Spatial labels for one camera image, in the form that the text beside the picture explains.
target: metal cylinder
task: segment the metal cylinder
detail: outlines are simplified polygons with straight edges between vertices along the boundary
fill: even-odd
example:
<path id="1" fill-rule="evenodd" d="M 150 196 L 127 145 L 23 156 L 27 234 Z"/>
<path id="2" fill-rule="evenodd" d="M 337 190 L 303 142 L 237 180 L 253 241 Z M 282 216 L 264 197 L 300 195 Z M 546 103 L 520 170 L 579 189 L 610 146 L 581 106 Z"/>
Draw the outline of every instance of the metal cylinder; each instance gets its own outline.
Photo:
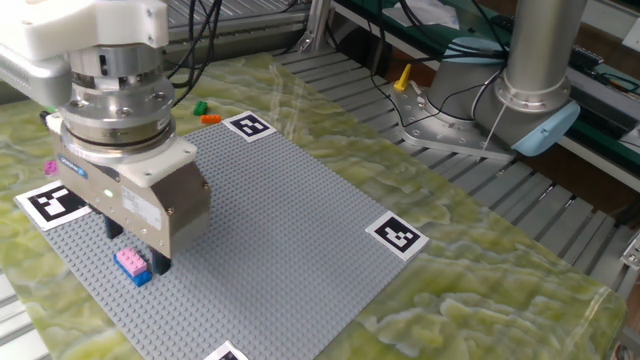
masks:
<path id="1" fill-rule="evenodd" d="M 111 161 L 114 154 L 149 151 L 171 138 L 174 89 L 162 73 L 157 49 L 138 44 L 95 47 L 67 54 L 67 59 L 72 97 L 58 110 L 68 147 L 81 149 L 78 153 L 86 159 Z"/>
<path id="2" fill-rule="evenodd" d="M 565 76 L 587 0 L 520 0 L 506 80 L 518 91 L 545 92 Z"/>

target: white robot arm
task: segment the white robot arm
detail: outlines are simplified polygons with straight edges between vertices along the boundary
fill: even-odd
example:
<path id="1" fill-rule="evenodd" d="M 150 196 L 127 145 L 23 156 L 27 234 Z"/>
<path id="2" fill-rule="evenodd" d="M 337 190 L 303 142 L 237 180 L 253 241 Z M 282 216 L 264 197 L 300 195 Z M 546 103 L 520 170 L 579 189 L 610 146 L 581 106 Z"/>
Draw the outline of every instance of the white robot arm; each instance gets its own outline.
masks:
<path id="1" fill-rule="evenodd" d="M 0 13 L 0 79 L 45 106 L 71 98 L 70 52 L 97 45 L 169 41 L 159 0 L 5 0 Z"/>
<path id="2" fill-rule="evenodd" d="M 5 0 L 0 79 L 47 118 L 63 184 L 152 248 L 156 271 L 206 229 L 209 185 L 175 133 L 159 0 Z"/>

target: gray lego baseplate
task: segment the gray lego baseplate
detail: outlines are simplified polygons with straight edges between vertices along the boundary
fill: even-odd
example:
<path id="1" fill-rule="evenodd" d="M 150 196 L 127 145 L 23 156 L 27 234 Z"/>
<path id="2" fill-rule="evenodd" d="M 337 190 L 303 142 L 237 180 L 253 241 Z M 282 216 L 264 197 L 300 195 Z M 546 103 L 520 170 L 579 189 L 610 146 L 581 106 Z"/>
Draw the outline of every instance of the gray lego baseplate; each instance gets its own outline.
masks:
<path id="1" fill-rule="evenodd" d="M 137 288 L 113 260 L 132 246 L 91 213 L 44 232 L 145 359 L 202 360 L 230 340 L 249 359 L 312 359 L 402 270 L 365 229 L 386 210 L 278 133 L 223 124 L 186 138 L 212 188 L 208 231 Z"/>

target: green marble surface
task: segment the green marble surface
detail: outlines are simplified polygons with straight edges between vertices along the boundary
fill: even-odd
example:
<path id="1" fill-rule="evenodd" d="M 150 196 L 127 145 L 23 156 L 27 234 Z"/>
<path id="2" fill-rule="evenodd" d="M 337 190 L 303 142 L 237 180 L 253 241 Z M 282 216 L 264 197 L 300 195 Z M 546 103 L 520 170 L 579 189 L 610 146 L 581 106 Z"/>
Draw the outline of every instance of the green marble surface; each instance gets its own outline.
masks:
<path id="1" fill-rule="evenodd" d="M 210 66 L 174 112 L 201 128 L 251 110 L 431 238 L 430 245 L 320 354 L 325 359 L 601 359 L 626 317 L 580 274 L 268 54 Z M 139 359 L 13 197 L 49 180 L 51 139 L 32 102 L 0 107 L 0 266 L 55 359 Z"/>

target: green lego brick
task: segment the green lego brick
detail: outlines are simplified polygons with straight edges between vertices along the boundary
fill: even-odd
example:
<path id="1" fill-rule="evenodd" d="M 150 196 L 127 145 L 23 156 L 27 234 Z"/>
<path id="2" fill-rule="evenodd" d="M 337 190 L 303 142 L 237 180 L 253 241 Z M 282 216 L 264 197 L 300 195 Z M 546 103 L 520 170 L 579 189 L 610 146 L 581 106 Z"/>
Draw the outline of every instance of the green lego brick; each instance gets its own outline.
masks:
<path id="1" fill-rule="evenodd" d="M 207 103 L 204 101 L 198 101 L 196 108 L 193 109 L 193 115 L 202 116 L 207 113 Z"/>

